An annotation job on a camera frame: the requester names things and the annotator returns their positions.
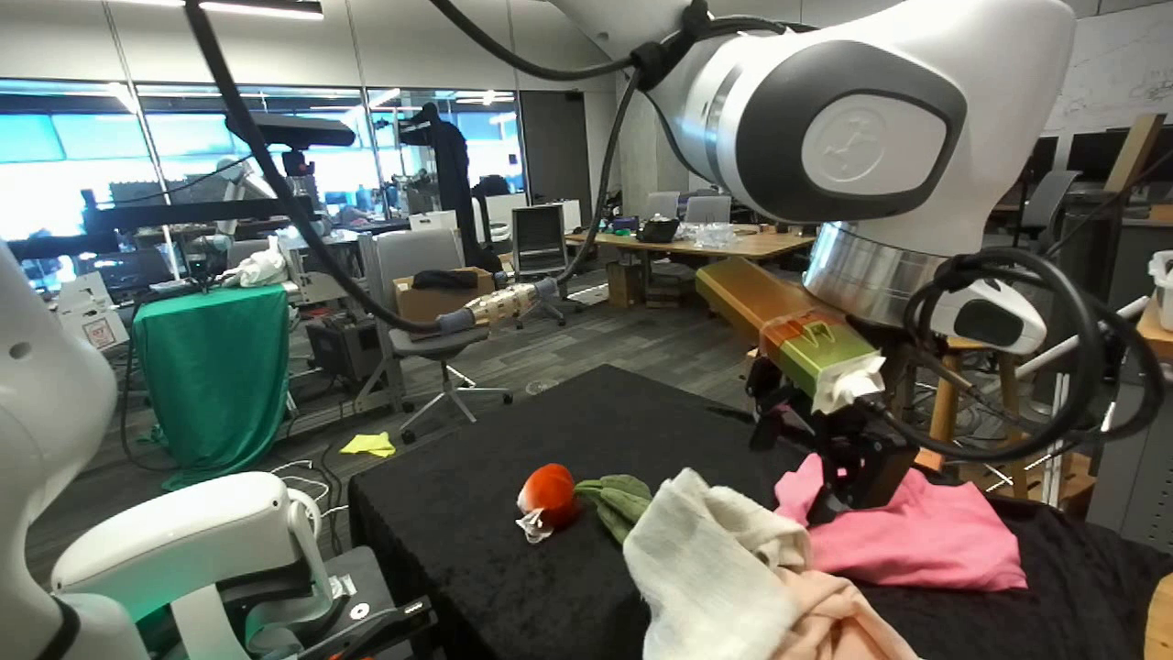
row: chair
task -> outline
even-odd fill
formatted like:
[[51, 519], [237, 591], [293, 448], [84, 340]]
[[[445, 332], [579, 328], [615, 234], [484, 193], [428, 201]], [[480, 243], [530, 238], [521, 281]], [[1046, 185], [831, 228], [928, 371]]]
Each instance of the chair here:
[[[515, 208], [515, 273], [516, 278], [554, 278], [570, 267], [570, 245], [563, 245], [563, 204], [549, 201], [549, 204], [516, 204]], [[543, 316], [556, 320], [556, 327], [570, 323], [573, 316], [573, 299], [563, 296], [562, 284], [562, 299], [543, 304]]]
[[[441, 312], [455, 312], [461, 309], [468, 296], [491, 290], [491, 273], [486, 270], [445, 270], [438, 278], [467, 278], [474, 273], [477, 284], [474, 290], [417, 290], [413, 281], [422, 281], [422, 273], [413, 278], [401, 278], [396, 281], [396, 309], [403, 320], [424, 323], [438, 320]], [[424, 416], [433, 416], [445, 408], [455, 408], [468, 426], [477, 421], [474, 413], [474, 398], [502, 398], [515, 403], [511, 393], [494, 393], [494, 388], [480, 388], [468, 373], [455, 371], [451, 362], [477, 340], [486, 340], [486, 328], [467, 328], [467, 332], [445, 332], [445, 338], [428, 338], [428, 332], [403, 332], [392, 328], [392, 354], [396, 359], [433, 359], [441, 366], [441, 393], [428, 397], [403, 426], [401, 426], [401, 441], [413, 444], [417, 441], [417, 426]]]

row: floor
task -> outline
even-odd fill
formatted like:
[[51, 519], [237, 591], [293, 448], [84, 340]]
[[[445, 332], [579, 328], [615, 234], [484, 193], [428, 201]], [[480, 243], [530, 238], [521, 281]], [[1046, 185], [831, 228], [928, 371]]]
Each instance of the floor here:
[[[535, 316], [523, 327], [494, 327], [484, 344], [474, 344], [458, 366], [474, 373], [484, 388], [506, 388], [515, 397], [535, 397], [563, 376], [574, 376], [592, 366], [624, 366], [675, 388], [709, 397], [749, 411], [739, 397], [743, 344], [739, 338], [705, 304], [643, 304], [643, 309], [607, 309], [585, 304], [570, 327]], [[438, 393], [433, 362], [403, 362], [408, 393], [424, 398]], [[376, 466], [380, 458], [341, 458], [336, 448], [357, 433], [392, 433], [408, 411], [364, 413], [336, 421], [330, 430], [293, 437], [271, 448], [262, 470], [290, 466], [312, 458], [330, 466], [341, 483], [352, 472]], [[165, 454], [152, 448], [152, 411], [133, 411], [127, 426], [114, 421], [93, 466], [62, 491], [62, 498], [28, 527], [28, 569], [38, 580], [47, 580], [55, 556], [93, 523], [127, 508], [144, 498], [170, 491], [170, 472], [155, 472]]]

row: table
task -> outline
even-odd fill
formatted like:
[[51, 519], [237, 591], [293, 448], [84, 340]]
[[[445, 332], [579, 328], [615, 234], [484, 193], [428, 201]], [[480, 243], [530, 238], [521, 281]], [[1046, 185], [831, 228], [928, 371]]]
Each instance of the table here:
[[611, 245], [621, 254], [633, 254], [639, 256], [639, 270], [633, 281], [624, 270], [626, 263], [615, 259], [607, 263], [607, 281], [611, 294], [621, 294], [621, 299], [611, 304], [632, 304], [643, 296], [643, 290], [648, 284], [648, 270], [654, 270], [654, 256], [705, 256], [705, 259], [775, 259], [780, 254], [796, 254], [805, 248], [815, 238], [810, 234], [778, 234], [775, 228], [738, 228], [734, 234], [721, 234], [719, 243], [700, 243], [700, 238], [675, 238], [675, 243], [643, 243], [633, 234], [595, 234], [595, 245]]
[[280, 437], [290, 382], [281, 284], [152, 299], [135, 312], [133, 353], [179, 472], [231, 472]]
[[[446, 657], [639, 657], [648, 612], [621, 545], [595, 516], [528, 545], [515, 527], [516, 487], [549, 458], [579, 476], [639, 472], [648, 483], [694, 466], [770, 502], [775, 480], [803, 454], [780, 444], [750, 450], [749, 430], [648, 376], [592, 371], [357, 476], [352, 531], [376, 548], [396, 596], [433, 596]], [[1173, 556], [1046, 505], [997, 508], [1022, 543], [1030, 593], [865, 585], [879, 615], [942, 660], [1139, 657], [1143, 609]]]

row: black tablecloth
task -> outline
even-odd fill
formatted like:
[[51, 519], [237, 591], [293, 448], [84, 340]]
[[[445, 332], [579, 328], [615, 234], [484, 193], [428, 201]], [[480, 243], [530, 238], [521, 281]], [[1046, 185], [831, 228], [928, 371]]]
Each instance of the black tablecloth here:
[[[709, 398], [606, 366], [357, 476], [352, 531], [401, 596], [438, 601], [455, 660], [639, 657], [648, 612], [621, 545], [595, 516], [528, 545], [521, 480], [543, 463], [648, 483], [694, 466], [775, 505], [799, 458], [750, 450], [749, 421]], [[1003, 502], [1001, 516], [1022, 543], [1026, 593], [865, 593], [923, 657], [1139, 657], [1152, 585], [1173, 560], [1046, 505]]]

